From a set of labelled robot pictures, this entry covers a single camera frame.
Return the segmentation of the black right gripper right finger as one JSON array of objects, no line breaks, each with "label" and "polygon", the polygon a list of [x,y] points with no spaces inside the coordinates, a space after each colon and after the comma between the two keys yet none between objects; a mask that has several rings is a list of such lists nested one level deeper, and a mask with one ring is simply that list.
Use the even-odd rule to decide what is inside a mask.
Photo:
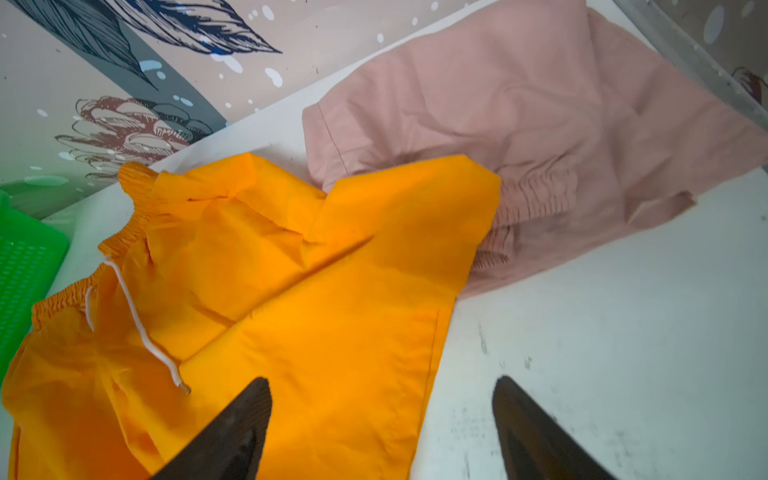
[{"label": "black right gripper right finger", "polygon": [[513,379],[500,377],[492,412],[509,479],[611,479]]}]

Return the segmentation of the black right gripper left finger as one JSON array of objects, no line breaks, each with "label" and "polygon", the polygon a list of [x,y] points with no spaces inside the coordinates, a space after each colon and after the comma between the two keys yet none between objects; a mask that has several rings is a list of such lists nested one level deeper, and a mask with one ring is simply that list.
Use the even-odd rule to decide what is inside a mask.
[{"label": "black right gripper left finger", "polygon": [[256,378],[154,478],[254,479],[271,413],[269,382]]}]

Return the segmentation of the orange shorts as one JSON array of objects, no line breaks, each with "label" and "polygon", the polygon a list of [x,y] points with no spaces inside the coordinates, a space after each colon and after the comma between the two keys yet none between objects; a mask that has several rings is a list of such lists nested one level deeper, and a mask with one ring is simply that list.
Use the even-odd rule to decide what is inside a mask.
[{"label": "orange shorts", "polygon": [[119,181],[130,221],[9,365],[8,477],[147,479],[263,378],[258,478],[407,478],[500,178],[461,155],[323,192],[245,153]]}]

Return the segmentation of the pink shorts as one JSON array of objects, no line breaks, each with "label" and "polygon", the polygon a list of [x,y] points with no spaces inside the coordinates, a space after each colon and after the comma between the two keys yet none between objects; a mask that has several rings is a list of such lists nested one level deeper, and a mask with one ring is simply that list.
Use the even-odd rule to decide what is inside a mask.
[{"label": "pink shorts", "polygon": [[582,1],[499,1],[380,54],[302,116],[312,179],[465,155],[502,181],[465,296],[667,223],[767,134]]}]

